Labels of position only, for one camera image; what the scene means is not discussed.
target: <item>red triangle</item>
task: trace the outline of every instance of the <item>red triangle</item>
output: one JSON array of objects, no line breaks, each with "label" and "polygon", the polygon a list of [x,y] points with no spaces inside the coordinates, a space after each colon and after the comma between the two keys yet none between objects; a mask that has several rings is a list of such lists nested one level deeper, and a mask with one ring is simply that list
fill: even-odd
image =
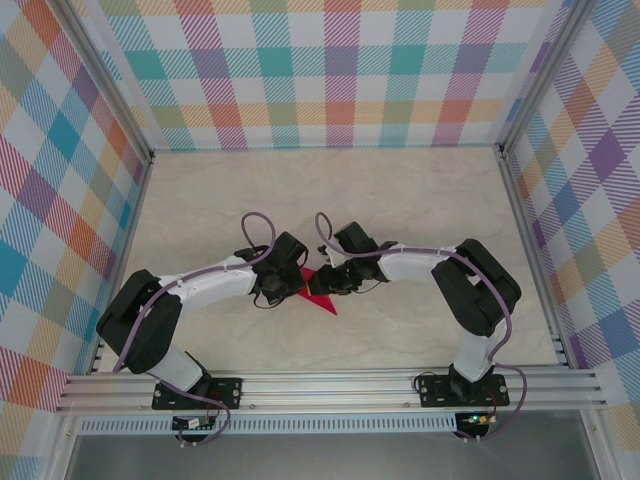
[{"label": "red triangle", "polygon": [[[315,273],[315,270],[311,270],[310,268],[307,268],[307,267],[302,267],[300,269],[300,272],[302,272],[302,277],[304,278],[304,281],[306,283],[311,278],[311,275]],[[324,308],[325,310],[333,313],[334,315],[338,315],[338,312],[336,311],[336,307],[333,306],[333,302],[329,298],[329,295],[311,295],[309,293],[308,288],[303,288],[302,290],[300,290],[298,292],[298,295],[306,298],[312,303],[315,303],[320,308]]]}]

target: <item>marble-pattern floor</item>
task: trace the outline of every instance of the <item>marble-pattern floor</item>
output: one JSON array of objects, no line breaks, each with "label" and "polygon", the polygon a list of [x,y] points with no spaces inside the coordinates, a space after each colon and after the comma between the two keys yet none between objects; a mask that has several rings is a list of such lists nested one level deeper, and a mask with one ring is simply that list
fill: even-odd
[{"label": "marble-pattern floor", "polygon": [[[244,248],[241,216],[267,214],[323,258],[318,210],[339,228],[357,220],[378,243],[457,245],[474,237],[519,282],[523,298],[511,341],[497,359],[556,362],[515,221],[489,147],[254,150],[161,153],[134,239],[126,277],[217,263]],[[259,220],[256,242],[268,240]],[[366,295],[332,297],[334,316],[301,297],[259,310],[252,297],[214,304],[178,324],[174,342],[210,369],[333,369],[446,366],[460,327],[434,285],[385,284]],[[115,355],[105,353],[101,371]]]}]

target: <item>purple cable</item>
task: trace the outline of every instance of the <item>purple cable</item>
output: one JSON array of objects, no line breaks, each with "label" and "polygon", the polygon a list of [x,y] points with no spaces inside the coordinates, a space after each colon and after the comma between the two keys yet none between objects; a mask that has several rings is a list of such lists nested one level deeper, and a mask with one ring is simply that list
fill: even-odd
[{"label": "purple cable", "polygon": [[[322,229],[320,228],[320,219],[323,219],[327,226],[329,227],[329,234],[325,235],[324,232],[322,231]],[[500,292],[498,292],[498,290],[496,289],[496,287],[493,285],[493,283],[491,283],[491,280],[489,280],[489,278],[487,278],[487,276],[482,273],[482,271],[476,267],[473,263],[471,263],[467,258],[463,257],[462,255],[458,255],[456,252],[451,252],[449,250],[441,250],[439,248],[430,248],[430,247],[403,247],[403,248],[390,248],[388,250],[379,250],[379,251],[375,251],[375,252],[367,252],[367,253],[349,253],[349,252],[345,252],[340,246],[334,244],[333,242],[331,242],[331,237],[333,236],[333,226],[331,225],[331,220],[329,220],[329,217],[327,216],[327,214],[325,214],[324,212],[318,212],[316,213],[315,216],[315,224],[316,224],[316,230],[318,231],[318,235],[320,235],[320,238],[322,239],[322,241],[324,242],[325,245],[327,245],[327,247],[331,248],[332,250],[335,250],[336,252],[338,252],[339,254],[345,256],[345,257],[350,257],[350,258],[366,258],[366,257],[378,257],[378,256],[382,256],[382,255],[392,255],[394,253],[421,253],[421,254],[425,254],[425,255],[445,255],[447,257],[451,257],[454,258],[456,260],[458,260],[460,263],[464,264],[466,267],[468,267],[473,273],[475,273],[478,278],[487,286],[487,288],[489,289],[489,291],[492,293],[492,295],[495,297],[496,301],[498,302],[498,305],[500,306],[500,309],[502,310],[502,314],[504,315],[506,324],[507,324],[507,331],[504,335],[504,337],[502,338],[502,340],[500,340],[496,346],[493,348],[493,350],[491,350],[491,352],[489,353],[489,361],[493,362],[493,364],[498,367],[498,368],[505,368],[507,370],[514,370],[516,372],[518,372],[520,374],[520,376],[522,377],[522,396],[520,397],[520,401],[518,401],[518,405],[516,405],[516,408],[513,411],[513,414],[511,415],[511,417],[509,417],[509,419],[504,423],[504,425],[499,428],[498,430],[486,435],[484,438],[488,438],[488,437],[494,437],[496,436],[496,434],[498,434],[498,432],[501,432],[502,430],[504,430],[504,427],[509,424],[520,412],[520,410],[522,409],[522,405],[524,405],[524,401],[525,398],[527,396],[527,379],[524,375],[524,372],[519,369],[518,367],[514,367],[511,365],[503,365],[501,363],[496,363],[493,361],[493,357],[496,355],[496,353],[498,353],[498,350],[500,350],[505,343],[507,343],[509,341],[509,339],[511,338],[511,332],[513,330],[513,324],[512,324],[512,320],[511,320],[511,313],[509,313],[509,308],[507,307],[507,304],[504,302],[504,299],[502,298],[502,296],[500,295]]]},{"label": "purple cable", "polygon": [[[124,368],[124,362],[125,362],[125,360],[127,358],[127,355],[129,355],[129,350],[131,350],[131,345],[133,344],[133,341],[134,341],[134,339],[136,337],[136,334],[138,333],[138,330],[140,329],[140,325],[144,321],[144,319],[145,319],[147,313],[149,312],[149,310],[151,310],[151,307],[153,306],[153,304],[156,302],[156,300],[158,300],[158,298],[160,298],[162,295],[164,295],[168,290],[170,290],[173,287],[175,287],[176,285],[178,285],[178,281],[186,282],[186,281],[191,280],[193,278],[196,278],[196,277],[198,277],[200,275],[205,275],[207,273],[221,271],[221,270],[224,270],[224,271],[240,270],[242,268],[246,268],[246,267],[250,267],[251,265],[255,265],[256,263],[264,260],[266,257],[269,256],[269,254],[273,250],[273,247],[274,247],[275,242],[276,242],[276,227],[275,227],[275,225],[269,219],[269,217],[267,217],[263,213],[260,213],[260,212],[249,212],[249,213],[246,213],[242,217],[242,219],[240,220],[240,225],[242,227],[242,232],[244,233],[245,237],[247,238],[247,240],[249,241],[249,244],[252,247],[254,247],[254,245],[249,240],[249,237],[247,235],[247,230],[246,230],[245,225],[244,225],[245,221],[249,217],[260,217],[264,221],[267,222],[267,225],[269,225],[269,228],[271,230],[271,241],[269,242],[269,247],[267,248],[267,250],[262,255],[260,255],[259,257],[254,258],[253,260],[250,260],[248,262],[238,264],[238,265],[229,265],[229,266],[215,265],[215,266],[212,266],[212,267],[203,268],[201,270],[196,270],[195,272],[191,272],[190,274],[185,275],[184,277],[182,277],[182,278],[180,278],[178,280],[174,280],[173,282],[165,285],[160,290],[158,290],[149,299],[149,301],[144,304],[144,306],[140,310],[140,313],[136,317],[135,322],[133,322],[133,327],[131,327],[131,331],[129,332],[129,336],[127,337],[127,341],[125,342],[124,347],[122,348],[122,352],[120,353],[120,356],[118,357],[118,361],[116,362],[115,367],[113,367],[113,373],[118,373],[119,371],[121,371]],[[191,398],[193,400],[206,402],[206,403],[209,403],[209,404],[214,405],[216,407],[220,407],[220,408],[224,409],[224,411],[227,413],[227,419],[225,420],[225,422],[222,425],[222,427],[220,427],[216,432],[214,432],[211,435],[209,435],[203,441],[198,442],[196,445],[202,445],[202,444],[205,444],[205,443],[209,443],[214,438],[217,438],[218,436],[220,436],[220,434],[229,426],[229,422],[231,421],[231,412],[229,411],[229,408],[227,408],[227,406],[224,403],[218,402],[218,401],[210,399],[210,398],[200,397],[198,395],[193,395],[191,393],[184,392],[184,391],[180,390],[178,387],[175,387],[175,386],[173,386],[173,385],[171,385],[169,383],[166,383],[164,381],[162,383],[167,388],[169,388],[170,390],[173,390],[174,392],[176,392],[176,393],[178,393],[178,394],[180,394],[180,395],[182,395],[184,397],[188,397],[188,398]],[[184,441],[182,440],[182,432],[178,433],[178,438],[184,444]]]}]

